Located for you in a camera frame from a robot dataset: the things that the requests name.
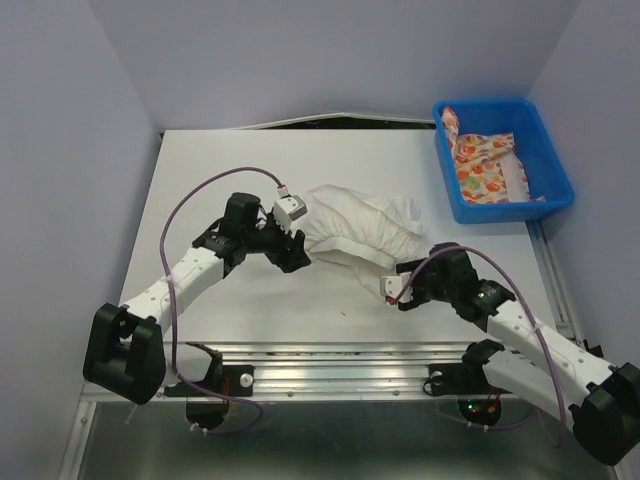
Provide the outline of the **white ruffled skirt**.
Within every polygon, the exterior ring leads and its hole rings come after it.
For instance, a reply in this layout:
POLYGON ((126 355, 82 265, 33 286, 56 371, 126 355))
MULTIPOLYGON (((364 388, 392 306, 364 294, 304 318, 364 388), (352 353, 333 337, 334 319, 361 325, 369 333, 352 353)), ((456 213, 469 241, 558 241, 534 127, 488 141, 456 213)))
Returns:
POLYGON ((430 241, 412 198, 364 194, 321 185, 302 195, 308 212, 296 221, 314 262, 338 265, 373 294, 399 263, 427 256, 430 241))

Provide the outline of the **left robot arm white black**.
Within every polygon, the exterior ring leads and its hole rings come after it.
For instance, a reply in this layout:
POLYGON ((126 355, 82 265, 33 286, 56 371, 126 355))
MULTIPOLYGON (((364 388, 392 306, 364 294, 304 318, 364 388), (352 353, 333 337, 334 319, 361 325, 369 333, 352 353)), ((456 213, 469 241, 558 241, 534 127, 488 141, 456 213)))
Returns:
POLYGON ((305 235, 292 224, 307 212, 297 195, 284 195, 261 212, 259 197, 234 193, 223 216, 201 233, 174 266, 161 261, 164 275, 139 295, 95 313, 83 364, 86 381, 137 405, 179 381, 177 347, 164 345, 178 333, 178 317, 247 256, 263 254, 284 273, 310 265, 305 235))

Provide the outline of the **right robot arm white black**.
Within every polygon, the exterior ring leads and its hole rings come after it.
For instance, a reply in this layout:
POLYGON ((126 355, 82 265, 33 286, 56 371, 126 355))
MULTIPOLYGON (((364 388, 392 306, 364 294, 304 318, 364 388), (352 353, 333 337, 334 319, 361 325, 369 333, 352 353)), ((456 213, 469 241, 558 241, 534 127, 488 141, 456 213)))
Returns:
POLYGON ((496 388, 558 419, 604 465, 617 465, 639 444, 639 369, 616 366, 573 343, 532 313, 515 283, 482 279, 456 243, 436 245, 422 260, 401 263, 380 281, 401 311, 431 301, 449 304, 488 334, 460 364, 462 395, 496 388))

